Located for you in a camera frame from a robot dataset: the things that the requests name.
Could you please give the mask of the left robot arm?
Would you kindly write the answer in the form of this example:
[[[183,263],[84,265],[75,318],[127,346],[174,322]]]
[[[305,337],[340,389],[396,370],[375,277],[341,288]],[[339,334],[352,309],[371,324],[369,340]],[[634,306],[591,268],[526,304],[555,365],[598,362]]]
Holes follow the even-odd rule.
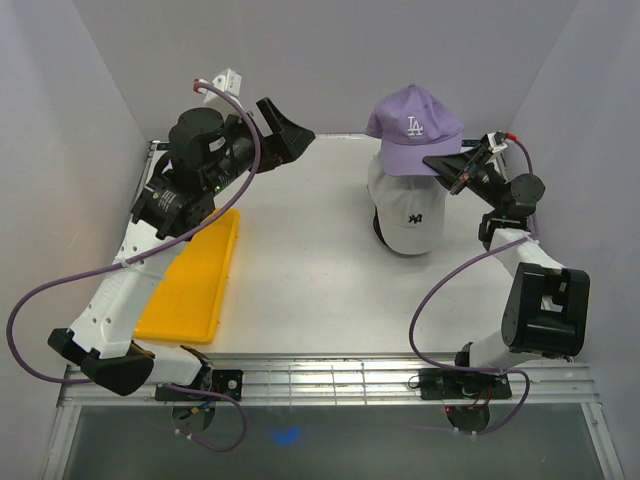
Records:
[[[296,161],[315,133],[282,114],[269,98],[257,104],[271,132],[237,113],[207,106],[183,112],[168,147],[131,209],[113,271],[79,317],[52,331],[49,346],[97,385],[120,396],[148,383],[174,383],[190,399],[205,397],[212,376],[191,347],[145,347],[136,324],[166,270],[186,246],[186,233],[215,210],[215,198],[257,167],[271,171]]]

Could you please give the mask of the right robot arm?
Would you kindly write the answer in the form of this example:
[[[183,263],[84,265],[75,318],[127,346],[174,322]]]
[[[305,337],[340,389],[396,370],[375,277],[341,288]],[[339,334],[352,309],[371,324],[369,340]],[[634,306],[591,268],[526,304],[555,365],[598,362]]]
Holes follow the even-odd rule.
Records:
[[[451,382],[464,397],[483,390],[488,375],[504,375],[535,357],[574,357],[586,337],[590,277],[554,260],[535,240],[533,217],[545,185],[531,171],[505,178],[493,162],[505,147],[479,144],[423,160],[450,194],[470,190],[490,206],[478,238],[512,277],[499,329],[456,355]]]

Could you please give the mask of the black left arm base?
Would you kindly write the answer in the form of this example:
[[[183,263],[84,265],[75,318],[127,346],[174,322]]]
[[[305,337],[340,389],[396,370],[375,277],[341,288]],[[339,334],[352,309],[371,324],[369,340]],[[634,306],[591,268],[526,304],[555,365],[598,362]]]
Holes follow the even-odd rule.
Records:
[[[172,421],[181,432],[203,433],[213,424],[219,404],[232,406],[240,402],[243,376],[239,369],[214,369],[187,386],[159,385],[154,399],[172,405]]]

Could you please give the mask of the black baseball cap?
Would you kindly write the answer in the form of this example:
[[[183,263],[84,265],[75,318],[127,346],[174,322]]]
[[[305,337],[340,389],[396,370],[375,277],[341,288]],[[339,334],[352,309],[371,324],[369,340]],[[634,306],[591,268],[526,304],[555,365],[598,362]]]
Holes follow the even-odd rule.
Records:
[[[388,247],[388,244],[386,243],[382,230],[381,230],[381,225],[380,225],[380,221],[379,221],[379,216],[378,216],[378,211],[374,210],[374,215],[373,215],[373,219],[372,219],[372,228],[373,231],[376,235],[376,237],[378,238],[378,240],[380,241],[380,243],[382,245],[384,245],[385,247]]]

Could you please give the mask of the white baseball cap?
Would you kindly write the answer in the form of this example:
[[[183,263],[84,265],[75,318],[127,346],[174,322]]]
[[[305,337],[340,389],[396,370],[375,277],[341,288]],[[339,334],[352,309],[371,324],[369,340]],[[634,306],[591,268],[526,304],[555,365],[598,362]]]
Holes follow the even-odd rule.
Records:
[[[403,256],[420,256],[440,245],[446,191],[435,177],[388,175],[374,155],[368,167],[367,191],[388,249]]]

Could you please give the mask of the purple baseball cap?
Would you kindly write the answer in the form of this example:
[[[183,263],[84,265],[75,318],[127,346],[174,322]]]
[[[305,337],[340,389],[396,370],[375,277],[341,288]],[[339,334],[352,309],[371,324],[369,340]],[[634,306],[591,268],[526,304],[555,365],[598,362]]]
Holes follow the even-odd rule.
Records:
[[[426,88],[411,84],[383,98],[373,109],[365,133],[380,141],[385,174],[430,176],[423,159],[461,152],[464,126]]]

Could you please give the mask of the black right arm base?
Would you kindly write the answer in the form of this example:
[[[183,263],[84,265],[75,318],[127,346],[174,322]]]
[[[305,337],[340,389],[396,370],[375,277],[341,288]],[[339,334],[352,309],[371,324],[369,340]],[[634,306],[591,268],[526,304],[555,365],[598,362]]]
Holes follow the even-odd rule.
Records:
[[[489,425],[492,400],[512,398],[505,375],[423,368],[409,378],[407,386],[418,391],[421,400],[443,401],[445,415],[454,428],[476,433]]]

